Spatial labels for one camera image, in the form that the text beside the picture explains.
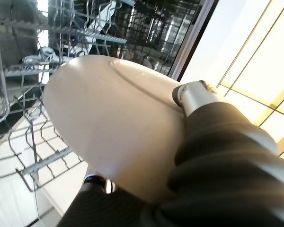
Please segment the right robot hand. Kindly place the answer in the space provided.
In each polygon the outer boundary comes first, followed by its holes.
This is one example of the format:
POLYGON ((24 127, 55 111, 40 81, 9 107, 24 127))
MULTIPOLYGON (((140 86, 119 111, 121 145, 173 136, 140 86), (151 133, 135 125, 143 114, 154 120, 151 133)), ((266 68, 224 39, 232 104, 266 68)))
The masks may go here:
POLYGON ((284 159, 274 140, 233 105, 214 100, 202 80, 176 87, 185 139, 167 186, 147 204, 123 189, 104 192, 88 175, 60 227, 284 227, 284 159))

